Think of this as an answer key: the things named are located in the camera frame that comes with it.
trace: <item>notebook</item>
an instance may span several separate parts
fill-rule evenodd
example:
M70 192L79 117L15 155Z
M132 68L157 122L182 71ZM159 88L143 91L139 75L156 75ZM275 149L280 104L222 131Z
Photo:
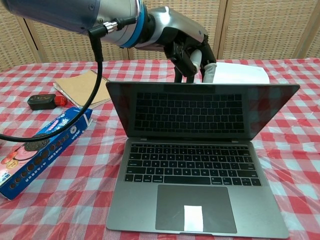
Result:
M61 92L70 102L78 108L82 108L87 102L96 83L97 73L89 70L74 77L56 78L53 83L55 89ZM110 100L110 95L106 89L109 80L102 77L99 90L93 99L90 108L96 108Z

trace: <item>silver laptop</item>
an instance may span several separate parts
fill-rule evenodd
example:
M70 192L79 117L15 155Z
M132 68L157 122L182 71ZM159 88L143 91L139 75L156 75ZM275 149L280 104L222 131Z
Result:
M251 140L300 88L108 82L128 136L110 230L287 238Z

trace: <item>black laptop screen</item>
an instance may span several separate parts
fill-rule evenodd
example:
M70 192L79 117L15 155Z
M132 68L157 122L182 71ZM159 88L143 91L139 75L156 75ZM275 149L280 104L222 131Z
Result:
M299 85L109 82L128 137L253 139Z

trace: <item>wicker screen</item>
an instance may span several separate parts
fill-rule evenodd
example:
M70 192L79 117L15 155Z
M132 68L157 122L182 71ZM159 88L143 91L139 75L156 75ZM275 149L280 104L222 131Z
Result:
M309 50L306 53L306 57L320 58L320 28L318 29L318 32L316 33Z
M196 21L208 31L211 48L218 48L218 46L214 46L214 38L218 19L219 0L144 0L143 3L148 10L168 6ZM163 52L142 51L135 48L129 49L129 55L133 59L166 59Z
M316 3L317 0L231 1L219 58L292 58Z
M62 30L35 21L32 35L41 44L49 62L94 61L89 37L75 32ZM103 58L105 61L122 60L123 50L115 45L103 42Z
M0 4L0 71L35 62L17 18Z

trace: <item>oreo box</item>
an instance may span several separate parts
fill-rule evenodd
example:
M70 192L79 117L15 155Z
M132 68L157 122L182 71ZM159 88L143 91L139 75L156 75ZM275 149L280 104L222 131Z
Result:
M44 136L62 128L78 113L71 107L41 129L35 136ZM0 162L0 193L9 200L21 193L50 165L90 124L92 110L88 109L74 125L50 139L26 142L10 152Z

